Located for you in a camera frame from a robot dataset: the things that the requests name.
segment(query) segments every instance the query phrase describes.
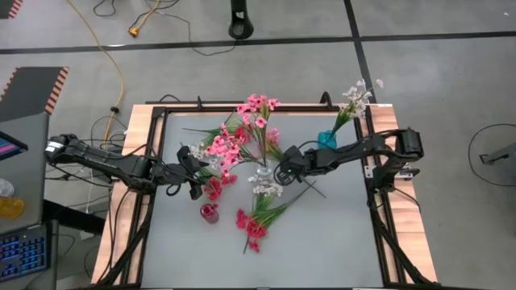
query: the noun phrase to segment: desk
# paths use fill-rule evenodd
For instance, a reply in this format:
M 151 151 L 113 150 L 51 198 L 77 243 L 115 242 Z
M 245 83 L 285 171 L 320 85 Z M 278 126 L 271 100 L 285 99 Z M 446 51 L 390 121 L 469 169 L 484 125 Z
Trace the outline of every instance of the desk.
M 166 105 L 170 107 L 195 107 L 196 105 L 190 104 L 170 104 Z M 284 104 L 284 106 L 324 106 L 322 104 Z M 154 105 L 137 105 L 133 107 L 131 119 L 127 130 L 126 142 L 124 144 L 123 154 L 127 154 L 130 151 L 135 150 L 137 147 L 145 144 L 149 136 L 149 129 L 152 121 L 152 109 Z M 375 131 L 384 131 L 389 129 L 397 128 L 396 117 L 394 116 L 394 110 L 392 105 L 371 105 L 372 122 Z M 158 118 L 156 124 L 156 133 L 154 138 L 154 148 L 158 148 L 160 131 L 162 127 L 162 119 Z M 361 122 L 363 126 L 363 132 L 366 135 L 367 129 L 365 127 L 365 121 Z M 389 140 L 390 146 L 394 145 L 394 140 Z M 137 151 L 136 154 L 143 154 L 144 149 Z M 396 187 L 403 190 L 404 192 L 415 197 L 414 187 L 410 181 L 397 181 Z M 123 194 L 127 191 L 127 188 L 123 184 L 116 184 L 112 194 L 112 202 L 110 210 L 112 213 L 115 212 L 120 204 Z M 117 233 L 114 237 L 114 253 L 113 261 L 114 265 L 120 255 L 123 253 L 127 246 L 128 237 L 130 233 L 131 223 L 133 222 L 133 213 L 135 208 L 136 195 L 129 193 L 124 199 L 120 210 L 117 221 Z M 144 198 L 144 205 L 139 216 L 139 222 L 143 221 L 143 217 L 146 213 L 148 197 Z M 427 244 L 427 237 L 423 228 L 421 215 L 418 211 L 418 207 L 414 203 L 402 195 L 397 193 L 390 193 L 389 202 L 392 208 L 392 215 L 394 225 L 396 228 L 398 243 L 407 256 L 410 258 L 412 263 L 419 269 L 419 271 L 429 280 L 436 280 L 433 263 L 431 260 L 430 251 Z M 111 219 L 106 220 L 101 245 L 98 252 L 97 262 L 95 264 L 94 273 L 92 276 L 92 283 L 96 283 L 102 272 L 104 271 L 110 257 L 111 244 L 110 244 L 110 222 L 114 222 L 114 214 L 111 214 Z M 131 259 L 131 267 L 128 272 L 127 282 L 135 283 L 138 280 L 138 267 L 141 263 L 141 246 L 140 243 L 135 250 L 135 253 Z M 391 282 L 397 282 L 394 259 L 392 252 L 389 247 L 385 244 L 385 254 L 389 269 L 389 279 Z

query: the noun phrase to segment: red vase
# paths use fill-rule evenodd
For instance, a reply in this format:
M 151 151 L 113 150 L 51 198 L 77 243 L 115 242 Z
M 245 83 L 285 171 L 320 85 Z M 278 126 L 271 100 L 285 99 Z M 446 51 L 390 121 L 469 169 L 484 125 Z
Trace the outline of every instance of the red vase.
M 218 222 L 218 206 L 205 204 L 201 206 L 201 216 L 209 223 L 214 224 Z

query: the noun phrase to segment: monitor screen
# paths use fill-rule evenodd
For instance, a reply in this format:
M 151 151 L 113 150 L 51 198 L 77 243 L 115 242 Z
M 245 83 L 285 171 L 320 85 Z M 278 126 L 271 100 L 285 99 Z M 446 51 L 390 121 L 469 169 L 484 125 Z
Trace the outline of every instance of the monitor screen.
M 27 145 L 0 132 L 0 160 L 23 153 L 27 150 Z

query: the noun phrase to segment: blue vase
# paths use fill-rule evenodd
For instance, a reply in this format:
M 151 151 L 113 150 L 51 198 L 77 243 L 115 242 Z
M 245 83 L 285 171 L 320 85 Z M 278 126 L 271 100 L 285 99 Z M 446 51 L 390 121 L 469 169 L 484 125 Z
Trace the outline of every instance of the blue vase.
M 319 132 L 319 135 L 317 136 L 317 141 L 319 141 L 318 148 L 319 149 L 325 149 L 325 148 L 337 148 L 337 140 L 336 140 L 336 134 L 333 134 L 331 136 L 331 130 Z

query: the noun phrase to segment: yellow cable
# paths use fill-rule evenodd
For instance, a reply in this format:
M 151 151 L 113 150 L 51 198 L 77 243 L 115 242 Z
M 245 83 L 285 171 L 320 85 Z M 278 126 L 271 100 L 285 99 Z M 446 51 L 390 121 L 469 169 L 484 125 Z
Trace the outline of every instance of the yellow cable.
M 144 20 L 135 28 L 129 28 L 129 33 L 133 36 L 133 37 L 136 37 L 138 36 L 138 31 L 139 31 L 139 28 L 142 27 L 142 25 L 144 25 L 146 22 L 147 22 L 147 18 L 152 14 L 154 13 L 154 11 L 156 10 L 156 8 L 160 5 L 160 0 L 157 0 L 156 1 L 156 5 L 145 15 L 144 17 Z
M 126 85 L 125 85 L 125 82 L 123 81 L 123 76 L 122 76 L 122 72 L 120 71 L 120 68 L 119 66 L 116 64 L 116 61 L 114 61 L 113 57 L 106 51 L 104 50 L 104 48 L 102 48 L 102 45 L 100 44 L 100 41 L 98 41 L 98 37 L 97 35 L 95 34 L 95 31 L 93 28 L 91 28 L 91 26 L 89 25 L 89 23 L 86 21 L 86 19 L 84 18 L 84 16 L 82 16 L 81 12 L 79 12 L 79 10 L 75 7 L 75 5 L 73 5 L 73 3 L 70 1 L 70 0 L 66 0 L 68 2 L 68 4 L 70 4 L 70 6 L 75 10 L 75 12 L 77 12 L 77 14 L 81 17 L 82 21 L 84 21 L 84 24 L 86 24 L 86 26 L 88 27 L 89 29 L 89 32 L 91 32 L 91 35 L 94 37 L 95 39 L 95 42 L 97 43 L 97 46 L 98 46 L 98 49 L 101 51 L 101 52 L 104 52 L 107 57 L 110 58 L 111 62 L 113 63 L 114 67 L 116 68 L 116 72 L 117 74 L 119 75 L 119 78 L 120 78 L 120 95 L 119 95 L 119 99 L 116 101 L 116 104 L 114 105 L 115 107 L 119 107 L 120 105 L 120 102 L 122 102 L 123 100 L 123 96 L 125 94 L 125 88 L 126 88 Z M 104 146 L 107 145 L 107 138 L 109 137 L 109 133 L 110 133 L 110 129 L 111 129 L 111 123 L 113 122 L 113 117 L 114 117 L 114 112 L 111 113 L 111 116 L 109 118 L 109 122 L 107 123 L 107 127 L 106 127 L 106 133 L 104 134 Z

